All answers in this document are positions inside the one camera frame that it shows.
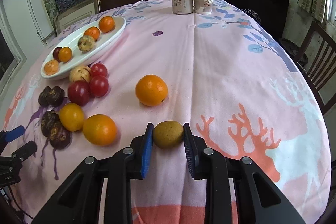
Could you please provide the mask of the dark mangosteen front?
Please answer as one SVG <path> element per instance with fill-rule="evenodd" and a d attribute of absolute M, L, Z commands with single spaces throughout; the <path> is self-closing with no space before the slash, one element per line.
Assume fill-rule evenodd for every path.
<path fill-rule="evenodd" d="M 45 137 L 49 137 L 50 131 L 54 125 L 54 123 L 59 121 L 59 115 L 54 110 L 46 111 L 42 115 L 41 120 L 41 132 Z"/>

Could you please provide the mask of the pale yellow round fruit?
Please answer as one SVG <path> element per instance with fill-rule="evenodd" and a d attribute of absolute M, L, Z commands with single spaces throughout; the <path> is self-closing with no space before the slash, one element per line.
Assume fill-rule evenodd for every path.
<path fill-rule="evenodd" d="M 59 71 L 59 62 L 55 59 L 45 63 L 43 67 L 44 73 L 48 76 L 54 75 Z"/>

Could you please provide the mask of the brownish green round fruit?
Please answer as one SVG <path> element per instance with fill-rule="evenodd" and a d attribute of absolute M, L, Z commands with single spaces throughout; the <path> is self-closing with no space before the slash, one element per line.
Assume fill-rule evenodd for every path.
<path fill-rule="evenodd" d="M 153 130 L 153 141 L 161 149 L 173 148 L 183 141 L 183 126 L 177 121 L 164 121 Z"/>

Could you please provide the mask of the small yellow orange fruit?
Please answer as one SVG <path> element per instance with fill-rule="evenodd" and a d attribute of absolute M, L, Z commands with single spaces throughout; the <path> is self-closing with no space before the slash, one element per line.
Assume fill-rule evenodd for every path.
<path fill-rule="evenodd" d="M 61 62 L 68 62 L 72 59 L 72 50 L 69 47 L 63 47 L 58 53 L 58 58 Z"/>

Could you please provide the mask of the pale speckled passion fruit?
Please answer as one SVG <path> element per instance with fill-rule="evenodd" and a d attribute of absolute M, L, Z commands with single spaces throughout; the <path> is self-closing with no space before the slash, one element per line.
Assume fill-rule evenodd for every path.
<path fill-rule="evenodd" d="M 91 36 L 82 36 L 78 42 L 78 48 L 82 53 L 91 51 L 95 47 L 95 40 Z"/>

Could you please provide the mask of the orange mandarin front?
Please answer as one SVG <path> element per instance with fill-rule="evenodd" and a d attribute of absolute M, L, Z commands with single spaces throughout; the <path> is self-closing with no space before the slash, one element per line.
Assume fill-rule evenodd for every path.
<path fill-rule="evenodd" d="M 114 19 L 111 16 L 104 16 L 100 19 L 98 27 L 103 33 L 110 32 L 115 28 Z"/>

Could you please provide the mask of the large dark red plum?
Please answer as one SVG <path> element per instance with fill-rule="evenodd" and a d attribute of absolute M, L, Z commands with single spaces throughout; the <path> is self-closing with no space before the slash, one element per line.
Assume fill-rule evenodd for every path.
<path fill-rule="evenodd" d="M 60 62 L 60 59 L 59 59 L 59 52 L 60 50 L 62 49 L 62 47 L 56 47 L 52 53 L 53 55 L 53 58 L 57 61 L 57 62 Z"/>

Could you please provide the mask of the dark red plum rear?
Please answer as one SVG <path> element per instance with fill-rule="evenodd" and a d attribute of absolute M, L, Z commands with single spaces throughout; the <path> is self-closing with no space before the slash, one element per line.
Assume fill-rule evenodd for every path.
<path fill-rule="evenodd" d="M 89 84 L 82 80 L 71 83 L 68 87 L 67 94 L 70 102 L 79 106 L 86 105 L 91 98 Z"/>

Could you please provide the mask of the pale speckled fruit by plate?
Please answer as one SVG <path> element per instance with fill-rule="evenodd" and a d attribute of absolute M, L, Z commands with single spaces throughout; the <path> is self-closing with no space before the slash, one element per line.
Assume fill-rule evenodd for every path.
<path fill-rule="evenodd" d="M 71 70 L 69 81 L 74 83 L 76 81 L 91 81 L 91 69 L 86 65 L 80 65 Z"/>

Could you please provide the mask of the small red plum back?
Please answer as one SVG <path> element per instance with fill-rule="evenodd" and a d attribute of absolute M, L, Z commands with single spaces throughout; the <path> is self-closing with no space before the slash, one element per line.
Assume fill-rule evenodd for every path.
<path fill-rule="evenodd" d="M 107 75 L 108 75 L 108 70 L 104 64 L 95 63 L 91 65 L 91 78 L 94 78 L 96 76 L 107 77 Z"/>

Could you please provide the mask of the white oval plate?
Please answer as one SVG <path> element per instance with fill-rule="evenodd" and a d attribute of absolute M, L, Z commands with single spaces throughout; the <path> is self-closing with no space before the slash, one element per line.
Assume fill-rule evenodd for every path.
<path fill-rule="evenodd" d="M 48 80 L 63 79 L 72 69 L 97 61 L 118 42 L 126 27 L 125 18 L 112 19 L 114 27 L 108 32 L 102 32 L 96 20 L 64 38 L 43 61 L 41 76 Z"/>

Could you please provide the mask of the framed picture leaning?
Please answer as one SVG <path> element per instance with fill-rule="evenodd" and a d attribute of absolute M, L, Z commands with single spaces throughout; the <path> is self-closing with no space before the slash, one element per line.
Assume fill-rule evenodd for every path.
<path fill-rule="evenodd" d="M 98 13 L 100 13 L 100 0 L 83 0 L 56 17 L 57 35 L 72 24 Z"/>

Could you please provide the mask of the lone orange with stem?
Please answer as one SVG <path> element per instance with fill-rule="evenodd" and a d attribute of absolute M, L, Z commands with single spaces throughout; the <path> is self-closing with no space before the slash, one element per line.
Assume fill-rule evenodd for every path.
<path fill-rule="evenodd" d="M 167 84 L 156 75 L 143 76 L 135 86 L 139 102 L 146 106 L 160 105 L 168 95 Z"/>

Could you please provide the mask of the dark wooden chair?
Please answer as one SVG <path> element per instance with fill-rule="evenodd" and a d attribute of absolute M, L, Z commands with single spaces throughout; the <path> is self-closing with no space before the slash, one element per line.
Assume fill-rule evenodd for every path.
<path fill-rule="evenodd" d="M 322 38 L 322 42 L 311 66 L 306 70 L 299 64 L 299 60 L 304 56 L 315 34 Z M 335 75 L 335 41 L 318 23 L 312 22 L 298 52 L 294 56 L 293 62 L 298 65 L 315 96 L 321 113 L 325 115 L 335 105 L 335 94 L 325 103 L 319 91 Z"/>

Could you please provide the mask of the window with grey frame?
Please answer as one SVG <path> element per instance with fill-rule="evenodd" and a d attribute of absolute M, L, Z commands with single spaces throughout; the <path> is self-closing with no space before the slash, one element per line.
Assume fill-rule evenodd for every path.
<path fill-rule="evenodd" d="M 1 97 L 26 61 L 27 58 L 15 38 L 1 0 Z"/>

